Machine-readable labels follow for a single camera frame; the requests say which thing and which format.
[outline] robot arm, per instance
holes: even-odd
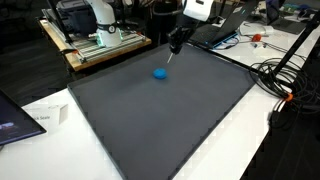
[[[121,43],[112,7],[106,0],[87,0],[97,18],[97,42],[101,47],[113,47]]]
[[[170,51],[179,54],[182,44],[195,32],[199,21],[207,21],[214,0],[183,0],[183,14],[178,15],[177,26],[168,34]]]

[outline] white table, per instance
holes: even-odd
[[[250,26],[261,26],[260,24],[250,24]],[[296,54],[301,56],[308,57],[311,52],[313,46],[318,40],[320,35],[320,26],[314,30],[308,39],[301,45],[301,47],[297,50]],[[262,41],[276,45],[278,47],[289,49],[299,35],[286,33],[279,30],[274,30],[274,35],[269,37],[262,37]],[[240,42],[249,41],[250,38],[246,36],[241,36]],[[282,58],[285,53],[276,51],[270,47],[263,48],[262,46],[258,48],[254,48],[250,43],[239,43],[235,47],[232,47],[228,50],[216,50],[215,52],[222,54],[226,57],[229,57],[233,60],[239,61],[242,64],[251,66],[254,63],[261,63],[269,58]],[[297,56],[293,56],[290,61],[296,63],[299,66],[304,64],[304,61]]]
[[[313,33],[298,53],[307,56],[318,36]],[[296,37],[279,33],[264,41],[288,49]],[[250,46],[239,44],[223,53],[247,65],[267,58],[249,49]],[[269,52],[273,53],[272,56],[283,55],[276,50],[262,50],[268,51],[262,52],[266,55]],[[268,132],[267,119],[277,101],[277,98],[254,86],[198,148],[175,179],[239,179]],[[68,118],[59,125],[48,126],[47,134],[5,146],[0,152],[1,180],[121,179],[67,89],[26,108],[39,104],[68,104]]]

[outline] cable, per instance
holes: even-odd
[[[239,43],[249,43],[249,42],[252,42],[252,41],[244,41],[244,42],[239,42]],[[270,44],[270,43],[267,43],[267,42],[264,42],[264,41],[260,41],[260,42],[264,43],[265,45],[267,45],[268,47],[270,47],[270,48],[272,48],[274,50],[277,50],[277,51],[280,51],[280,52],[283,52],[283,53],[287,53],[288,52],[288,50],[286,50],[284,48],[281,48],[281,47],[278,47],[276,45],[273,45],[273,44]],[[307,59],[307,57],[299,55],[299,54],[294,54],[294,55],[297,56],[297,57],[300,57],[303,61],[306,61],[306,59]]]
[[[156,12],[156,10],[155,10],[155,4],[153,4],[153,6],[152,6],[152,13],[156,16],[175,16],[175,15],[180,14],[182,12],[183,12],[183,9],[178,9],[178,10],[171,11],[171,12],[159,13],[159,12]]]
[[[239,43],[239,41],[240,41],[237,37],[231,38],[231,40],[232,40],[232,39],[236,40],[235,43],[224,42],[224,43],[222,43],[221,45],[229,44],[229,46],[227,46],[227,47],[225,47],[225,48],[223,48],[223,49],[214,48],[214,50],[227,50],[227,49],[230,49],[230,48],[236,46],[236,45]]]
[[[300,112],[298,111],[298,113],[296,114],[296,117],[293,120],[291,118],[287,118],[286,121],[279,124],[280,112],[273,112],[273,113],[276,113],[276,114],[275,115],[272,114],[273,117],[269,119],[269,126],[273,129],[282,129],[283,131],[289,130],[294,124],[294,122],[297,121],[300,116]]]
[[[276,76],[273,70],[279,64],[279,60],[281,58],[271,58],[262,63],[255,63],[249,71],[251,78],[260,88],[283,101],[278,103],[276,111],[286,102],[286,105],[301,114],[320,112],[320,94],[316,91],[319,87],[318,82],[291,61]],[[253,75],[253,69],[258,70],[258,79]]]

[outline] blue ball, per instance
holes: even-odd
[[[165,79],[167,77],[167,72],[165,69],[158,68],[153,71],[153,76],[157,79]]]

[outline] laptop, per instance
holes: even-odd
[[[276,30],[297,35],[305,29],[306,24],[287,19],[277,19],[271,26]]]
[[[257,6],[258,1],[240,1],[232,9],[232,13],[221,27],[207,24],[196,29],[190,37],[189,43],[202,48],[213,49],[217,44],[236,34],[236,30],[247,19]]]
[[[0,90],[0,147],[46,132],[31,116]]]

